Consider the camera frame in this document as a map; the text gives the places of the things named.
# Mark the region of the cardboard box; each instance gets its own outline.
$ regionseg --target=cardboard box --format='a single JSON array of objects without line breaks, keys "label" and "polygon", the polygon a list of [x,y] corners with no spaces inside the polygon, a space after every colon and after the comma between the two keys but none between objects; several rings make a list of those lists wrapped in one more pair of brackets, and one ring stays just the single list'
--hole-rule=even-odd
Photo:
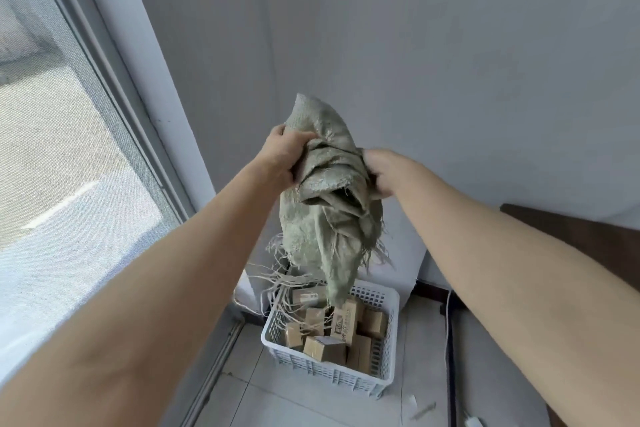
[{"label": "cardboard box", "polygon": [[371,374],[371,338],[356,334],[347,354],[347,368]]},{"label": "cardboard box", "polygon": [[357,307],[356,307],[356,322],[361,323],[362,322],[362,318],[364,317],[364,309],[365,309],[364,302],[362,302],[362,300],[360,300],[359,297],[351,296],[351,295],[347,296],[347,300],[356,302],[356,304],[357,304]]},{"label": "cardboard box", "polygon": [[326,304],[326,287],[316,286],[307,289],[293,289],[291,303],[296,307],[324,307]]},{"label": "cardboard box", "polygon": [[365,309],[358,332],[372,338],[384,339],[387,335],[387,324],[387,314],[382,311]]},{"label": "cardboard box", "polygon": [[336,339],[342,339],[347,343],[347,346],[351,346],[353,336],[356,334],[356,327],[358,325],[358,308],[362,306],[362,303],[358,303],[353,300],[346,300],[342,307],[336,307],[333,309],[333,320],[331,321],[331,337]]},{"label": "cardboard box", "polygon": [[347,345],[344,341],[329,336],[309,336],[305,342],[304,353],[318,361],[329,361],[344,366]]},{"label": "cardboard box", "polygon": [[305,311],[304,328],[312,336],[324,336],[324,309],[310,307]]},{"label": "cardboard box", "polygon": [[300,332],[298,323],[288,323],[284,329],[284,342],[288,348],[296,351],[302,351],[305,345],[305,339]]}]

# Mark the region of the white plastic basket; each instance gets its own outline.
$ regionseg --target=white plastic basket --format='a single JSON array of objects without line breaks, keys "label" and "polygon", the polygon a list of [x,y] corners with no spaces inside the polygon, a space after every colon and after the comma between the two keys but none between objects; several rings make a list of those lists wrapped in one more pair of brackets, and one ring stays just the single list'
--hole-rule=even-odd
[{"label": "white plastic basket", "polygon": [[375,310],[383,310],[388,315],[387,336],[374,339],[372,342],[371,375],[366,375],[346,366],[334,363],[319,362],[306,354],[283,346],[284,331],[277,326],[278,316],[282,312],[276,305],[285,294],[290,294],[289,287],[282,287],[271,308],[267,323],[262,329],[262,343],[279,364],[290,365],[294,370],[302,370],[308,375],[325,378],[334,385],[345,385],[353,391],[364,392],[376,399],[394,381],[396,372],[396,343],[398,315],[400,312],[400,296],[390,287],[379,286],[364,280],[356,280],[351,287],[351,294],[358,296],[367,306]]}]

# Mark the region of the forearm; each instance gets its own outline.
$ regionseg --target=forearm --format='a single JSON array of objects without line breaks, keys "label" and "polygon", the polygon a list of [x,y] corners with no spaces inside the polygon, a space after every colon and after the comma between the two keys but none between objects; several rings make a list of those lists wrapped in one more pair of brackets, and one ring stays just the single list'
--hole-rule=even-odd
[{"label": "forearm", "polygon": [[396,197],[445,277],[565,422],[634,423],[640,294],[424,166],[397,165]]},{"label": "forearm", "polygon": [[[3,390],[0,419],[155,425],[228,303],[281,190],[263,165],[247,165],[60,327]],[[26,398],[28,409],[16,411]]]}]

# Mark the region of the person's left arm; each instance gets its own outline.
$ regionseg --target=person's left arm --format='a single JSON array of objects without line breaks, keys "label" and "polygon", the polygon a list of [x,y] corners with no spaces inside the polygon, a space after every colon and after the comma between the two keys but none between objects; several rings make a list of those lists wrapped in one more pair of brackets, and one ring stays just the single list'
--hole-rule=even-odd
[{"label": "person's left arm", "polygon": [[227,303],[311,132],[275,127],[199,213],[129,264],[0,392],[0,425],[155,426]]}]

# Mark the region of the window screen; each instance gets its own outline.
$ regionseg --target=window screen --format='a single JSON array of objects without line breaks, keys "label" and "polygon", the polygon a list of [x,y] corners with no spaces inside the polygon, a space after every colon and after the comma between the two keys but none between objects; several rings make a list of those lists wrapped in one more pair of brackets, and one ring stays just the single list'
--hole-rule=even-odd
[{"label": "window screen", "polygon": [[0,0],[0,385],[178,225],[54,0]]}]

